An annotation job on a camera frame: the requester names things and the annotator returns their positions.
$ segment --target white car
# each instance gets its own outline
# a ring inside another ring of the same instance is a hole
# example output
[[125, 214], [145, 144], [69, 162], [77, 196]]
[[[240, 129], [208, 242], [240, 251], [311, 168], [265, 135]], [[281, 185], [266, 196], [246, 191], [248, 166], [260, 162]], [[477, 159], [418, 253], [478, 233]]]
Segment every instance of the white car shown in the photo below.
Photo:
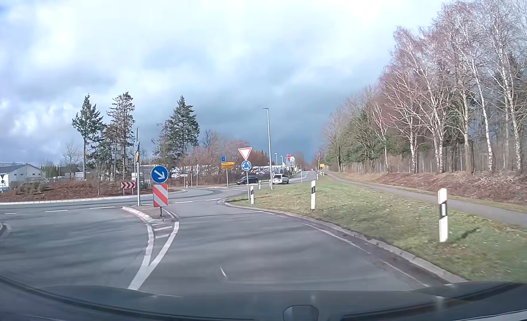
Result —
[[271, 182], [273, 184], [289, 184], [289, 178], [285, 174], [275, 174]]

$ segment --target chevron sign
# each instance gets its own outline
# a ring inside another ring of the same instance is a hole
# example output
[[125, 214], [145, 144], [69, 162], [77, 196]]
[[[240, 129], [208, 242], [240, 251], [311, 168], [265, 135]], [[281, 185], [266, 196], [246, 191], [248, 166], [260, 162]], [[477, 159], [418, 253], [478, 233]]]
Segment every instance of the chevron sign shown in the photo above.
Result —
[[137, 182], [121, 182], [121, 188], [136, 188]]

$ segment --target dark car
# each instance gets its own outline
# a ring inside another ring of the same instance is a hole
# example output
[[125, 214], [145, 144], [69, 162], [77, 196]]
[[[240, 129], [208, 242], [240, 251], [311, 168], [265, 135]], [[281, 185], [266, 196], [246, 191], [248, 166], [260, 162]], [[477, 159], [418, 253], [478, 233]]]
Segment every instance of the dark car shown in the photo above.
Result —
[[[249, 180], [250, 180], [250, 184], [259, 182], [259, 178], [257, 176], [250, 176]], [[244, 176], [244, 177], [236, 180], [235, 183], [238, 184], [238, 185], [245, 185], [245, 184], [247, 184], [246, 183], [246, 177]]]

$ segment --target yellow direction sign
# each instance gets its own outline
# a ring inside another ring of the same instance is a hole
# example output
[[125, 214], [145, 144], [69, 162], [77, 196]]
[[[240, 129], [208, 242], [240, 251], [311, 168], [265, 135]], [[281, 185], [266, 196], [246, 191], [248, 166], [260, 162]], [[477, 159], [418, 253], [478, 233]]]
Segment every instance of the yellow direction sign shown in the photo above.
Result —
[[235, 166], [235, 162], [222, 162], [222, 169], [231, 170]]

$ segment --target yield sign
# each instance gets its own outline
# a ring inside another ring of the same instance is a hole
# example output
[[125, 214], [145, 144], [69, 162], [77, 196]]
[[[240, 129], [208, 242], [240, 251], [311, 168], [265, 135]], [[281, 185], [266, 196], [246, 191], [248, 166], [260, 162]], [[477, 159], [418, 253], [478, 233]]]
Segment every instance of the yield sign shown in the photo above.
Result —
[[238, 149], [239, 153], [242, 155], [243, 160], [247, 161], [247, 158], [250, 156], [251, 147], [244, 147], [243, 149]]

